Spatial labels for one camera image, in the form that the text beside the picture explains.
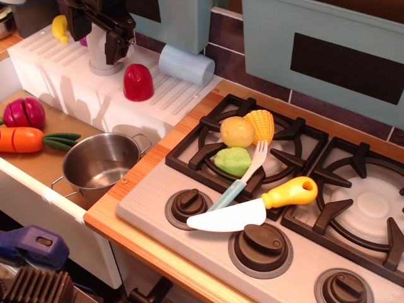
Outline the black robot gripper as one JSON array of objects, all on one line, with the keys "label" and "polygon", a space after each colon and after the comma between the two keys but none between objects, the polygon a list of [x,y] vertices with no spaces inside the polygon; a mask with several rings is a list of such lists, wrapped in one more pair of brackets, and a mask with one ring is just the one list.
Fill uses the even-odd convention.
[{"label": "black robot gripper", "polygon": [[64,12],[72,38],[78,41],[92,30],[92,23],[106,33],[106,64],[114,65],[135,53],[136,22],[125,1],[65,1]]}]

